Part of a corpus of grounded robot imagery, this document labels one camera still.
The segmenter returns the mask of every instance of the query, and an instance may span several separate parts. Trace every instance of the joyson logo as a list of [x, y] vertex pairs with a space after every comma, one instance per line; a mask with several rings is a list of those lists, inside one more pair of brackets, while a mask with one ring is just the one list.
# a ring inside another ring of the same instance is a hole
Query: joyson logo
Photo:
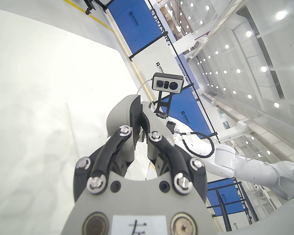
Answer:
[[187, 124], [189, 124], [189, 120], [188, 120], [187, 116], [185, 115], [185, 111], [182, 111], [181, 113], [182, 113], [182, 115], [184, 116], [184, 118], [185, 118]]
[[162, 69], [162, 67], [161, 67], [161, 65], [160, 65], [159, 62], [156, 63], [156, 66], [157, 66], [158, 70], [159, 70], [161, 73], [164, 73], [164, 71], [163, 71], [163, 69]]
[[138, 21], [136, 20], [135, 16], [133, 15], [133, 12], [130, 12], [129, 15], [132, 16], [132, 18], [134, 19], [136, 25], [138, 26]]

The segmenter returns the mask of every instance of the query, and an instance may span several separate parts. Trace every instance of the white partition panel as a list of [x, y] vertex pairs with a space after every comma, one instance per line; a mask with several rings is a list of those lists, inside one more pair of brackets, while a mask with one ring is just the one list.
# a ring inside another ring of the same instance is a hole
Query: white partition panel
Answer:
[[[146, 80], [151, 79], [156, 72], [183, 76], [182, 70], [179, 68], [170, 47], [167, 45], [165, 37], [158, 39], [134, 56], [133, 61], [135, 61], [138, 69], [144, 74]], [[156, 98], [158, 98], [158, 91], [153, 92]]]

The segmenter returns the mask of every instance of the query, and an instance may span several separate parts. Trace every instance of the blue partition panel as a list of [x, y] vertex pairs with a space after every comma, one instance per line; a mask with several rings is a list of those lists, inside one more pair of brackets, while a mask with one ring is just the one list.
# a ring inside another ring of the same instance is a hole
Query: blue partition panel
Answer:
[[[215, 187], [221, 187], [229, 184], [233, 184], [232, 179], [222, 179], [217, 182], [211, 182], [207, 184], [207, 188], [215, 188]], [[218, 189], [218, 192], [220, 193], [220, 196], [223, 200], [223, 203], [231, 203], [240, 200], [240, 197], [237, 193], [237, 189], [235, 185], [232, 185], [230, 187], [224, 187]], [[218, 197], [216, 195], [216, 190], [211, 190], [207, 192], [207, 197], [210, 201], [211, 206], [219, 205]], [[237, 212], [243, 212], [244, 208], [242, 206], [241, 202], [233, 203], [229, 205], [225, 205], [227, 214], [237, 213]], [[213, 210], [216, 214], [216, 216], [221, 216], [222, 211], [220, 207], [213, 207]]]
[[187, 124], [194, 132], [211, 134], [190, 87], [184, 89], [180, 94], [173, 95], [169, 116]]
[[144, 0], [114, 0], [108, 9], [133, 54], [162, 34]]

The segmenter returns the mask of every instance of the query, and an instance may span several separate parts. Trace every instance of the label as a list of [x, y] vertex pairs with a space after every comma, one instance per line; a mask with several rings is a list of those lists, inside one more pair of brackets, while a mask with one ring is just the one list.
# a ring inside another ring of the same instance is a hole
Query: label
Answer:
[[114, 215], [111, 235], [167, 235], [166, 217]]

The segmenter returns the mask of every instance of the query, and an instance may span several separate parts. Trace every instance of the camera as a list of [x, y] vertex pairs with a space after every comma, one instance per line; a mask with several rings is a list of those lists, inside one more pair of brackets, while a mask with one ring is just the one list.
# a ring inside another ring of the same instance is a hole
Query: camera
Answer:
[[152, 89], [168, 93], [181, 93], [184, 84], [184, 76], [155, 73], [152, 78]]

